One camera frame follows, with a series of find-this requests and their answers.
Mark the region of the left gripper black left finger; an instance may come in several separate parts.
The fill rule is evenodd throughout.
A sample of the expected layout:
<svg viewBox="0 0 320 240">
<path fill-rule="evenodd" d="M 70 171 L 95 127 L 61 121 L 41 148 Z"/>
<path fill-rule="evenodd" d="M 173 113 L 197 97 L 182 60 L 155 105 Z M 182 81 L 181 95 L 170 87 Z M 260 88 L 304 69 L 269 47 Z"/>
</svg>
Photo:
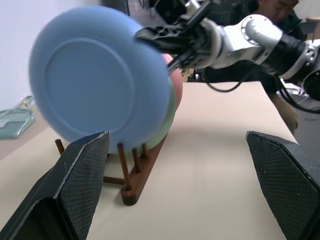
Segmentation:
<svg viewBox="0 0 320 240">
<path fill-rule="evenodd" d="M 2 240 L 85 240 L 99 202 L 108 132 L 78 139 L 32 187 L 0 232 Z"/>
</svg>

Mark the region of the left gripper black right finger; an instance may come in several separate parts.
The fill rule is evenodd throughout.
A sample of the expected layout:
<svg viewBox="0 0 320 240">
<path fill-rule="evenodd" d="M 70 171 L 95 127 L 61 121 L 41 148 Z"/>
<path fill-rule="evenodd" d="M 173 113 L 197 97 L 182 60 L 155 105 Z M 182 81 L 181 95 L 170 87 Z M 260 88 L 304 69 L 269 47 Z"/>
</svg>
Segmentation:
<svg viewBox="0 0 320 240">
<path fill-rule="evenodd" d="M 301 145 L 248 131 L 246 142 L 262 193 L 288 240 L 320 238 L 320 165 Z"/>
</svg>

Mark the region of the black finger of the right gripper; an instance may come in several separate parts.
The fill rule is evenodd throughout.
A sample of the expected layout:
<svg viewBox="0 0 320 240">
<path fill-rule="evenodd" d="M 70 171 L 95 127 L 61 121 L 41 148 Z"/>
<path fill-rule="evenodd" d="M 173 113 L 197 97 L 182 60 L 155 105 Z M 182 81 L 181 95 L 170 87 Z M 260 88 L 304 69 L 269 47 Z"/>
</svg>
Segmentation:
<svg viewBox="0 0 320 240">
<path fill-rule="evenodd" d="M 179 51 L 176 49 L 167 49 L 167 53 L 174 55 L 173 60 L 167 64 L 168 74 L 172 74 L 177 68 L 185 68 L 193 66 L 197 63 L 197 58 L 201 54 L 200 49 L 187 49 L 185 51 Z"/>
<path fill-rule="evenodd" d="M 187 47 L 187 37 L 180 25 L 147 26 L 134 37 L 161 51 L 182 51 Z"/>
</svg>

